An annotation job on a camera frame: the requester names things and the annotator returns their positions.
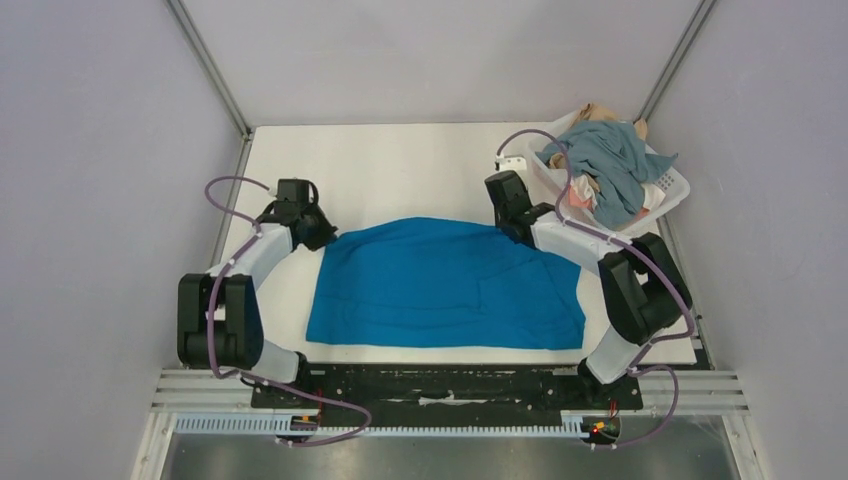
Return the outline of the blue t-shirt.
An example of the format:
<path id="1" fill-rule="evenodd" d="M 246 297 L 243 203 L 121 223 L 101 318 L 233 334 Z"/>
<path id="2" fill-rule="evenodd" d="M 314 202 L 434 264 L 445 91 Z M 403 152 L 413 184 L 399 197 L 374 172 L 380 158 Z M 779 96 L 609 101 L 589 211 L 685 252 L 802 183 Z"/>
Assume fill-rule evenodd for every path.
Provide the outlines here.
<path id="1" fill-rule="evenodd" d="M 407 348 L 581 347 L 578 265 L 493 226 L 406 218 L 324 250 L 305 337 Z"/>

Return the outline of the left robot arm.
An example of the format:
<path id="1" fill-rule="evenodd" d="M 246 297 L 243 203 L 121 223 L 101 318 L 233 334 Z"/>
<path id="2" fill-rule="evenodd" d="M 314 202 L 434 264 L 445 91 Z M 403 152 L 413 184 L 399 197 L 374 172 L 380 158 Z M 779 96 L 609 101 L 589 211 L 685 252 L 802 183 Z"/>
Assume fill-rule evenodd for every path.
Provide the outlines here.
<path id="1" fill-rule="evenodd" d="M 210 369 L 219 378 L 276 385 L 281 401 L 301 408 L 314 393 L 308 360 L 266 339 L 258 290 L 298 247 L 322 249 L 336 240 L 337 229 L 321 209 L 312 181 L 280 179 L 267 191 L 272 199 L 258 216 L 231 213 L 249 224 L 244 242 L 205 272 L 180 279 L 177 355 L 184 366 Z"/>

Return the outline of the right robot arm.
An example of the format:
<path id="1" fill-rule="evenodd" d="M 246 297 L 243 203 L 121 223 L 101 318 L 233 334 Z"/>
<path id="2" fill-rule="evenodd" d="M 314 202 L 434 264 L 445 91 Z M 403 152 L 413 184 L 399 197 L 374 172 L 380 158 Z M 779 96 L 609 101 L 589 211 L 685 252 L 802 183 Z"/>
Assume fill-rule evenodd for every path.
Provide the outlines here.
<path id="1" fill-rule="evenodd" d="M 664 240 L 653 233 L 630 239 L 568 218 L 549 203 L 532 203 L 519 174 L 504 170 L 485 187 L 497 228 L 514 242 L 557 255 L 596 275 L 601 282 L 609 326 L 580 362 L 577 392 L 591 408 L 602 408 L 618 393 L 617 382 L 633 375 L 647 352 L 670 341 L 679 319 L 688 338 L 695 332 L 692 297 Z"/>

